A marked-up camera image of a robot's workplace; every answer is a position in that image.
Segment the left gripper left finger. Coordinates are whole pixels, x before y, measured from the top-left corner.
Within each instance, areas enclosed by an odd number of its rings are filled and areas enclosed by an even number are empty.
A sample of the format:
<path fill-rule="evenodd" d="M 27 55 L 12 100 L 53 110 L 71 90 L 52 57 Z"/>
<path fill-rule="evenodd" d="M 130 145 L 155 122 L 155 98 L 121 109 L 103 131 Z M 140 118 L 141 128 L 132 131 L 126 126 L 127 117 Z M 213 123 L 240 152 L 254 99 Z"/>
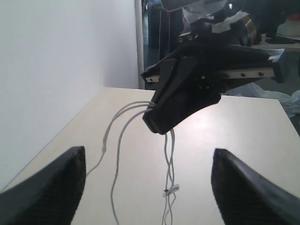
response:
<path fill-rule="evenodd" d="M 72 147 L 0 194 L 0 223 L 69 225 L 83 195 L 85 182 L 85 148 Z"/>

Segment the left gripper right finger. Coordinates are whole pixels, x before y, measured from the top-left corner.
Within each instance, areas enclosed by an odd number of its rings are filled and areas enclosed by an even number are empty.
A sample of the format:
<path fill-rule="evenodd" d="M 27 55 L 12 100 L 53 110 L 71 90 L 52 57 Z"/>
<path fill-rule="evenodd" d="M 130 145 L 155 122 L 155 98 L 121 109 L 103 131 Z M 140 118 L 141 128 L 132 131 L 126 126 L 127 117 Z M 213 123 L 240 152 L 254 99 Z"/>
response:
<path fill-rule="evenodd" d="M 300 199 L 226 149 L 215 149 L 211 187 L 226 225 L 298 225 Z"/>

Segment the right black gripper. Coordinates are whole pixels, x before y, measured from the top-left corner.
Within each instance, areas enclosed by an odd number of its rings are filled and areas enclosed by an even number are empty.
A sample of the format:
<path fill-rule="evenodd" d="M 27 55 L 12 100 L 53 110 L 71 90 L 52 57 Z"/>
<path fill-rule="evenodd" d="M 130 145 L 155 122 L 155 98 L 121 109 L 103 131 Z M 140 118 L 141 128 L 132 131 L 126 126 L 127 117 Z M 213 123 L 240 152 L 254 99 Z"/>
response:
<path fill-rule="evenodd" d="M 190 115 L 217 104 L 220 92 L 264 78 L 285 79 L 283 49 L 245 46 L 250 32 L 239 22 L 214 34 L 198 29 L 178 36 L 178 47 L 141 74 L 155 84 L 155 105 L 143 115 L 151 132 L 166 134 Z"/>

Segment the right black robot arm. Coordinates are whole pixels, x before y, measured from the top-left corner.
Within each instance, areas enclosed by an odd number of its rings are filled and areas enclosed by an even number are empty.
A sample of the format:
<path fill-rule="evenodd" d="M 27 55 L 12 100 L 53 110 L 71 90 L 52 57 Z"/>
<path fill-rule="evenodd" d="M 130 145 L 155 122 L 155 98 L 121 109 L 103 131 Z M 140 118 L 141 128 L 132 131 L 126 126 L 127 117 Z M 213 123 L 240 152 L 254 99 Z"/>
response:
<path fill-rule="evenodd" d="M 143 121 L 166 134 L 195 112 L 217 104 L 228 90 L 271 77 L 284 80 L 284 49 L 254 48 L 277 9 L 269 0 L 228 0 L 223 8 L 191 24 L 178 47 L 148 67 L 146 82 L 157 83 Z"/>

